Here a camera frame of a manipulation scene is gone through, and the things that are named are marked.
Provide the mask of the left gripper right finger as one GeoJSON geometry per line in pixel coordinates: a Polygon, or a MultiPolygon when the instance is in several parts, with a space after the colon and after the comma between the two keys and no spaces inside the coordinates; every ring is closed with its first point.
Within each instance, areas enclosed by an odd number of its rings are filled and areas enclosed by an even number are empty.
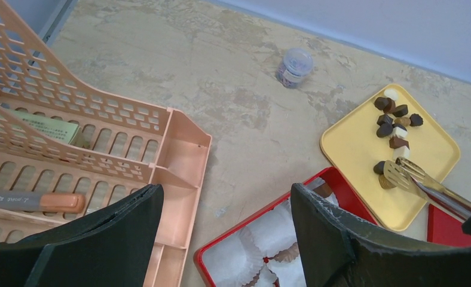
{"type": "Polygon", "coordinates": [[[307,286],[471,286],[471,247],[383,229],[300,183],[290,204],[307,286]]]}

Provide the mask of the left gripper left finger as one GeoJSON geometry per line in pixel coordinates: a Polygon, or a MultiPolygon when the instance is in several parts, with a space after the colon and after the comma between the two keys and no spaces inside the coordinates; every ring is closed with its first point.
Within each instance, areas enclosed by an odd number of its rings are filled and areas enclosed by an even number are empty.
{"type": "Polygon", "coordinates": [[[0,243],[0,286],[142,286],[164,204],[161,185],[61,226],[0,243]]]}

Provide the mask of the brown square chocolate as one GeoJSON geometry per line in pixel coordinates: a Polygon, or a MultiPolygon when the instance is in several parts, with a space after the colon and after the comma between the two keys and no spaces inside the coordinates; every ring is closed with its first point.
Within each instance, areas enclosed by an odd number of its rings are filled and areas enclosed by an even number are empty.
{"type": "Polygon", "coordinates": [[[330,197],[333,194],[332,188],[327,183],[313,188],[313,191],[324,199],[330,197]]]}

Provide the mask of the metal serving tongs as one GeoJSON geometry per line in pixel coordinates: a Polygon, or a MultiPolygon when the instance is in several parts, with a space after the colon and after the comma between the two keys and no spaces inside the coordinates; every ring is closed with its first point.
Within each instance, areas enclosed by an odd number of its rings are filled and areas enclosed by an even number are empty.
{"type": "Polygon", "coordinates": [[[404,157],[398,157],[396,161],[387,160],[383,172],[393,185],[425,199],[458,221],[465,222],[471,217],[471,201],[433,179],[412,161],[404,157]]]}

